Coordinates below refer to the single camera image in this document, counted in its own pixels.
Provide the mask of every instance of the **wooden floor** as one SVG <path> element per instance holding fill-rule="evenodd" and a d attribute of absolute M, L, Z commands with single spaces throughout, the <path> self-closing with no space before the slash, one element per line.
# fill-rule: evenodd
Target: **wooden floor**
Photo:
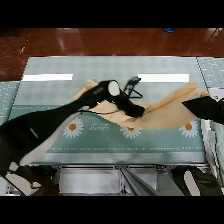
<path fill-rule="evenodd" d="M 0 81 L 20 80 L 32 56 L 159 55 L 224 57 L 220 28 L 0 29 Z"/>

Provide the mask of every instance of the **tan fabric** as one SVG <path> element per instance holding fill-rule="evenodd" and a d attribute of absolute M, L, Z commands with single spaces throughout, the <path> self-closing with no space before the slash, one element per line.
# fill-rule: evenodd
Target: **tan fabric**
<path fill-rule="evenodd" d="M 74 97 L 74 100 L 78 99 L 85 91 L 94 86 L 96 86 L 96 83 L 88 80 L 86 86 Z M 141 118 L 129 117 L 123 111 L 99 116 L 113 123 L 130 128 L 181 128 L 196 118 L 182 102 L 205 95 L 208 95 L 208 93 L 199 92 L 196 83 L 189 82 L 182 88 L 171 92 L 159 102 L 135 102 L 145 108 L 145 113 Z M 103 101 L 91 109 L 91 111 L 98 113 L 108 113 L 116 110 L 116 105 L 108 101 Z"/>

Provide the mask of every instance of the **crumpled cloth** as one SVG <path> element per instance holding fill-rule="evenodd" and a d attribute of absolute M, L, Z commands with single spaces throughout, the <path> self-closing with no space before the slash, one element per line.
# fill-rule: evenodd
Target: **crumpled cloth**
<path fill-rule="evenodd" d="M 74 100 L 96 85 L 95 82 L 88 80 L 86 86 L 76 94 Z M 123 111 L 99 116 L 120 126 L 129 128 L 181 128 L 196 118 L 182 102 L 205 95 L 208 95 L 208 93 L 198 91 L 196 83 L 189 82 L 182 88 L 172 91 L 159 102 L 139 103 L 133 101 L 135 104 L 145 108 L 145 113 L 140 118 L 129 117 Z M 106 100 L 90 109 L 90 111 L 97 113 L 109 113 L 116 110 L 116 105 Z"/>

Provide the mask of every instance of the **white flower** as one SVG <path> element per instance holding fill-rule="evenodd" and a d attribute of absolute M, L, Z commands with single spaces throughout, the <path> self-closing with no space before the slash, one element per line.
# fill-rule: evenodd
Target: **white flower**
<path fill-rule="evenodd" d="M 125 135 L 126 138 L 135 138 L 141 134 L 140 130 L 142 128 L 126 128 L 126 127 L 121 127 L 120 131 L 123 131 L 123 135 Z"/>
<path fill-rule="evenodd" d="M 83 122 L 81 119 L 79 119 L 78 117 L 76 117 L 74 120 L 72 120 L 68 126 L 64 129 L 64 134 L 66 136 L 66 138 L 70 137 L 71 138 L 75 138 L 76 136 L 79 136 L 80 134 L 82 134 L 82 130 L 83 130 Z"/>
<path fill-rule="evenodd" d="M 179 131 L 182 131 L 182 135 L 188 138 L 194 138 L 197 136 L 198 132 L 198 124 L 196 121 L 191 121 L 190 123 L 186 124 L 184 127 L 179 128 Z"/>

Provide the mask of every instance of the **flower center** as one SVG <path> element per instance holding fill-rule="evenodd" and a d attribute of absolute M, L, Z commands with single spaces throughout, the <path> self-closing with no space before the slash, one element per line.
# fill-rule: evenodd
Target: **flower center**
<path fill-rule="evenodd" d="M 74 131 L 74 130 L 76 129 L 76 124 L 70 124 L 70 125 L 69 125 L 69 129 L 70 129 L 71 131 Z"/>
<path fill-rule="evenodd" d="M 191 129 L 192 129 L 192 125 L 191 125 L 191 124 L 186 124 L 186 125 L 185 125 L 185 128 L 186 128 L 187 130 L 191 130 Z"/>

